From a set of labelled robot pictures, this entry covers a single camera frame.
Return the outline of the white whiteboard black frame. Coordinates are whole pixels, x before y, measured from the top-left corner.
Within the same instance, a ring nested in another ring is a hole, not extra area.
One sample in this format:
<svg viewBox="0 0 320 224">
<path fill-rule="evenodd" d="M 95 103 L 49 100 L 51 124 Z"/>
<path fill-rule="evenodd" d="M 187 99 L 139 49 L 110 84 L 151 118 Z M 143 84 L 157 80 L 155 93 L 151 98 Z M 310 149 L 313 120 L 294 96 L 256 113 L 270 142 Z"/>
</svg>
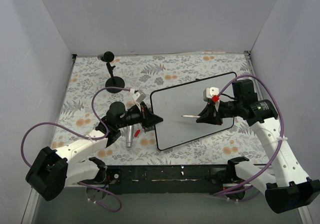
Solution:
<svg viewBox="0 0 320 224">
<path fill-rule="evenodd" d="M 195 118 L 187 116 L 195 116 L 205 108 L 207 103 L 203 100 L 203 92 L 206 88 L 221 90 L 236 76 L 235 72 L 229 72 L 153 91 L 150 94 L 151 109 L 163 119 L 163 122 L 155 125 L 158 150 L 163 151 L 230 129 L 234 125 L 233 118 L 224 119 L 222 125 L 210 125 L 196 123 Z"/>
</svg>

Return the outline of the red white marker pen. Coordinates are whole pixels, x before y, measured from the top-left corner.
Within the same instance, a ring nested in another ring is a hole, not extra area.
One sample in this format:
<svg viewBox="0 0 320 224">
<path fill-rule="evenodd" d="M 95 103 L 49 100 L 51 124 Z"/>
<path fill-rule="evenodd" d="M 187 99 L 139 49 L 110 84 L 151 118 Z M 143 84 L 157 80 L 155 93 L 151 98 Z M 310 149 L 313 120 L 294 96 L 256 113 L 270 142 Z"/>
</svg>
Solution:
<svg viewBox="0 0 320 224">
<path fill-rule="evenodd" d="M 184 118 L 196 118 L 196 119 L 200 118 L 200 116 L 198 116 L 198 115 L 181 115 L 181 117 L 184 117 Z"/>
</svg>

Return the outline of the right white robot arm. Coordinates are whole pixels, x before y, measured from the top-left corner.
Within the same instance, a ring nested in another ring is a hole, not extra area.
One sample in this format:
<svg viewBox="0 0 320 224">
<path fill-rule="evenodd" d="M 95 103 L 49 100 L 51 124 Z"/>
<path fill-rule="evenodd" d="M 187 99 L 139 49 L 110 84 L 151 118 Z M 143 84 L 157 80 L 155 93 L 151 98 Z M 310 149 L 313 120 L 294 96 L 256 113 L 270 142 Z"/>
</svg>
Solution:
<svg viewBox="0 0 320 224">
<path fill-rule="evenodd" d="M 220 100 L 218 88 L 206 88 L 203 92 L 206 106 L 196 122 L 222 125 L 225 118 L 241 117 L 258 137 L 269 162 L 259 169 L 248 158 L 236 157 L 228 160 L 225 171 L 214 176 L 251 184 L 265 196 L 275 213 L 307 206 L 319 196 L 320 181 L 311 179 L 301 167 L 283 134 L 279 111 L 271 101 L 259 100 L 253 85 L 250 79 L 234 81 L 233 97 L 227 102 Z"/>
</svg>

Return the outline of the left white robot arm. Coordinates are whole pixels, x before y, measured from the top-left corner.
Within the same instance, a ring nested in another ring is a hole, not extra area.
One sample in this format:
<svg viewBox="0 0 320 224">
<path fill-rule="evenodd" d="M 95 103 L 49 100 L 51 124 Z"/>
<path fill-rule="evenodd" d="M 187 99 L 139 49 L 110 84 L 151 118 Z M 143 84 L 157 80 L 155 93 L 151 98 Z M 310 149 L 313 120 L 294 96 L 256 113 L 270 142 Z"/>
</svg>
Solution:
<svg viewBox="0 0 320 224">
<path fill-rule="evenodd" d="M 122 128 L 140 124 L 143 129 L 149 129 L 161 122 L 163 118 L 153 114 L 144 102 L 128 110 L 124 103 L 114 102 L 98 126 L 84 139 L 56 149 L 43 148 L 25 179 L 47 201 L 71 184 L 85 180 L 101 184 L 107 176 L 107 165 L 91 155 L 115 143 Z"/>
</svg>

